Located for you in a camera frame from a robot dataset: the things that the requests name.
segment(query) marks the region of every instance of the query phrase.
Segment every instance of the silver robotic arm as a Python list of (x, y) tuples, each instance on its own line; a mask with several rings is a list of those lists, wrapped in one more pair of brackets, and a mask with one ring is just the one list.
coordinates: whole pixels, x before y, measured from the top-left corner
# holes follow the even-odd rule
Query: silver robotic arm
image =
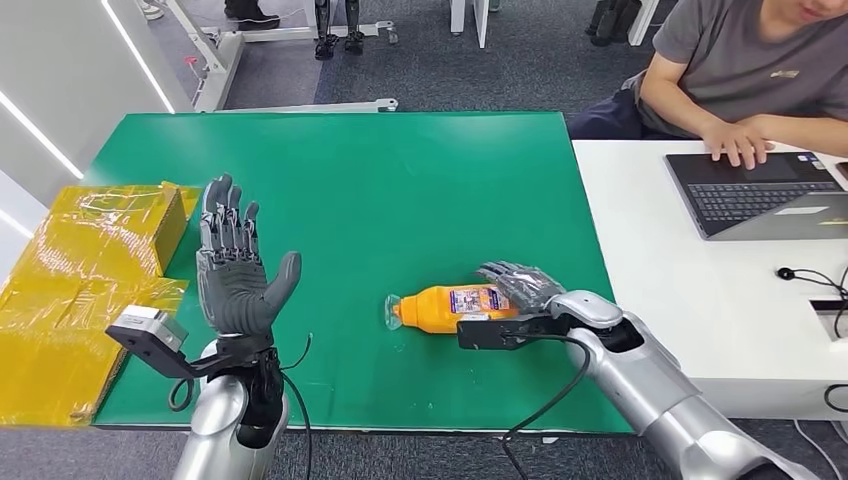
[[(503, 321), (461, 321), (460, 346), (513, 349), (528, 343), (516, 343), (522, 335), (545, 333), (583, 343), (591, 352), (587, 375), (680, 478), (736, 479), (764, 464), (796, 480), (818, 478), (714, 409), (635, 315), (592, 292), (566, 292), (534, 267), (487, 263), (478, 273), (527, 313)], [(583, 364), (585, 350), (566, 345), (572, 362)]]
[[(264, 478), (288, 421), (284, 383), (297, 397), (308, 426), (302, 398), (280, 367), (271, 333), (300, 279), (300, 255), (285, 255), (276, 278), (268, 282), (259, 255), (259, 205), (251, 203), (242, 219), (241, 193), (229, 175), (213, 180), (203, 193), (197, 285), (204, 317), (217, 338), (201, 358), (186, 361), (181, 352), (185, 330), (156, 309), (130, 306), (106, 330), (160, 374), (187, 382), (181, 405), (173, 399), (180, 383), (171, 391), (173, 410), (188, 407), (194, 379), (200, 380), (191, 432), (174, 480)], [(311, 451), (311, 442), (307, 448)]]
[[(592, 351), (587, 374), (681, 478), (734, 479), (766, 463), (796, 480), (818, 478), (714, 409), (635, 315), (581, 290), (556, 295), (549, 308), (576, 320), (568, 336)], [(566, 348), (575, 364), (583, 362), (581, 348)]]

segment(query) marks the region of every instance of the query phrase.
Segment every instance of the laptop keyboard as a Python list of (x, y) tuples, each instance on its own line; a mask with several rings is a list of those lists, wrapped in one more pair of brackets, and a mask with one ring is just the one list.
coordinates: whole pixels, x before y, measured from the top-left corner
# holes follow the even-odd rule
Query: laptop keyboard
[(810, 192), (841, 192), (835, 182), (692, 184), (695, 208), (708, 222), (744, 221)]

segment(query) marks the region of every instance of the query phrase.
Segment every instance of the man's hand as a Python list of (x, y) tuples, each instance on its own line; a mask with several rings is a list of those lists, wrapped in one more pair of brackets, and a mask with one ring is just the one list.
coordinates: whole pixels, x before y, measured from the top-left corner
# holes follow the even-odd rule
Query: man's hand
[(721, 158), (724, 150), (734, 167), (744, 163), (745, 168), (752, 170), (758, 163), (766, 163), (766, 152), (773, 149), (774, 145), (763, 137), (756, 118), (751, 117), (739, 123), (716, 119), (701, 129), (701, 138), (710, 149), (714, 162)]
[(200, 306), (219, 334), (267, 335), (300, 280), (300, 254), (287, 253), (268, 283), (256, 231), (259, 204), (251, 202), (242, 220), (240, 199), (241, 188), (226, 174), (203, 192), (196, 255)]
[(848, 158), (848, 119), (760, 114), (739, 123), (775, 142)]

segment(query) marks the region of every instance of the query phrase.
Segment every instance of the green tabletop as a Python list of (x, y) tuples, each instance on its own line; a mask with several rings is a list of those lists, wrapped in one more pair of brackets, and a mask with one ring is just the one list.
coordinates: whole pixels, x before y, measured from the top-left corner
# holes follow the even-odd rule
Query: green tabletop
[[(84, 182), (203, 186), (223, 172), (261, 205), (269, 274), (286, 251), (303, 254), (274, 335), (283, 363), (314, 335), (290, 374), (318, 427), (503, 430), (575, 372), (556, 342), (469, 351), (454, 336), (389, 331), (389, 294), (482, 283), (481, 262), (508, 259), (612, 299), (558, 113), (130, 115)], [(189, 358), (213, 339), (198, 307), (197, 217), (167, 271), (191, 280), (177, 313)], [(190, 410), (166, 405), (172, 383), (129, 358), (95, 424), (187, 424)], [(630, 431), (588, 379), (531, 428)]]

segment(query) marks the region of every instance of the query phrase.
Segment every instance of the gray carpet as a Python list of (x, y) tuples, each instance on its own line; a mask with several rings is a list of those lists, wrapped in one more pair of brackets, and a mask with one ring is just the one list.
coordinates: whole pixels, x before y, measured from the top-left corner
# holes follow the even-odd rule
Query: gray carpet
[[(822, 479), (835, 478), (791, 422), (739, 420), (737, 424)], [(803, 426), (848, 474), (848, 445), (830, 425), (804, 422)], [(185, 438), (178, 432), (0, 430), (0, 480), (167, 479)], [(292, 433), (283, 439), (269, 479), (303, 478), (305, 436)], [(517, 478), (492, 437), (318, 433), (314, 447), (312, 478), (316, 480)], [(575, 436), (550, 445), (539, 438), (519, 438), (514, 451), (532, 479), (672, 478), (651, 447), (636, 437)], [(783, 476), (765, 470), (750, 478)]]
[[(225, 24), (220, 0), (185, 0), (204, 25)], [(284, 15), (299, 0), (263, 0)], [(663, 18), (671, 1), (661, 2)], [(363, 23), (393, 20), (400, 43), (369, 38), (362, 57), (339, 48), (333, 61), (312, 59), (311, 42), (247, 45), (228, 108), (368, 101), (394, 97), (402, 110), (556, 110), (574, 114), (609, 95), (643, 68), (648, 46), (591, 47), (582, 30), (591, 0), (503, 0), (490, 17), (489, 46), (477, 48), (469, 10), (466, 32), (449, 32), (447, 0), (363, 0)], [(284, 26), (305, 25), (302, 12)], [(197, 55), (169, 15), (150, 24), (187, 94), (197, 80), (183, 64)], [(823, 479), (824, 460), (791, 422), (740, 420), (739, 425)], [(829, 424), (805, 428), (848, 474), (848, 445)], [(153, 480), (168, 478), (185, 436), (176, 432), (0, 430), (0, 480)], [(286, 435), (271, 478), (302, 478), (305, 439)], [(534, 479), (664, 479), (669, 472), (635, 437), (569, 437), (551, 445), (520, 438), (514, 449)], [(514, 479), (491, 437), (316, 434), (315, 479)], [(780, 478), (773, 471), (753, 478)]]

